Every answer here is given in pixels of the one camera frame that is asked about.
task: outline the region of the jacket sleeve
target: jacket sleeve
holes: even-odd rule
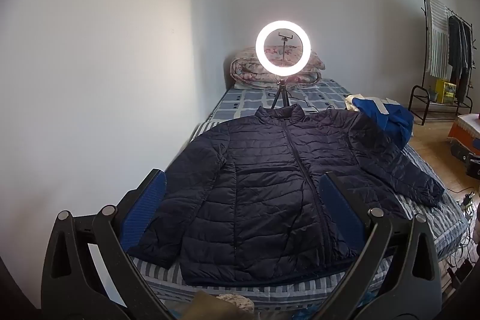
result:
[[[367,115],[357,113],[348,130],[360,168],[417,203],[436,207],[445,190],[419,169]]]
[[[182,246],[185,230],[207,198],[225,163],[227,124],[196,137],[166,169],[166,192],[137,246],[128,253],[168,268]]]

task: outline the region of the yellow box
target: yellow box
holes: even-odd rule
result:
[[[448,83],[445,80],[438,79],[435,85],[435,91],[438,93],[438,103],[453,103],[455,99],[455,90],[457,86],[453,83]]]

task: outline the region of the tripod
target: tripod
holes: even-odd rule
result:
[[[284,67],[285,66],[285,44],[288,40],[293,39],[293,35],[292,36],[284,36],[283,34],[280,34],[280,32],[278,33],[278,35],[282,38],[282,41],[283,41],[282,67]],[[273,100],[272,109],[275,109],[275,105],[277,104],[277,101],[278,101],[278,98],[279,98],[280,94],[282,94],[283,106],[284,107],[285,106],[290,106],[289,96],[288,96],[288,93],[287,93],[287,87],[285,85],[285,79],[280,79],[280,81],[278,82],[278,91],[277,91],[277,94],[275,95],[275,99]]]
[[[280,94],[282,94],[283,106],[284,107],[290,106],[287,87],[285,86],[285,79],[280,79],[278,83],[278,91],[277,91],[277,94],[275,95],[275,99],[273,100],[272,109],[275,109],[275,105],[277,104]]]

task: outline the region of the metal rivet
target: metal rivet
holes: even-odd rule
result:
[[[104,216],[110,216],[111,214],[114,213],[114,211],[115,211],[115,208],[114,208],[113,206],[107,205],[106,207],[104,207],[104,208],[102,209],[102,214],[103,214]]]
[[[59,220],[64,220],[68,217],[69,213],[68,211],[61,211],[59,214],[58,214],[58,219]]]
[[[383,210],[380,209],[380,208],[371,208],[371,209],[370,209],[370,214],[371,214],[373,217],[380,218],[380,217],[383,217]]]
[[[423,214],[417,214],[415,216],[415,218],[417,219],[418,222],[420,223],[426,223],[427,222],[427,218],[423,215]]]

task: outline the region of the navy puffer jacket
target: navy puffer jacket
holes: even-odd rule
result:
[[[334,172],[370,207],[405,218],[394,193],[427,206],[443,188],[368,116],[260,107],[194,139],[166,170],[166,194],[131,255],[180,256],[189,285],[261,286],[345,270],[349,248],[318,192]]]

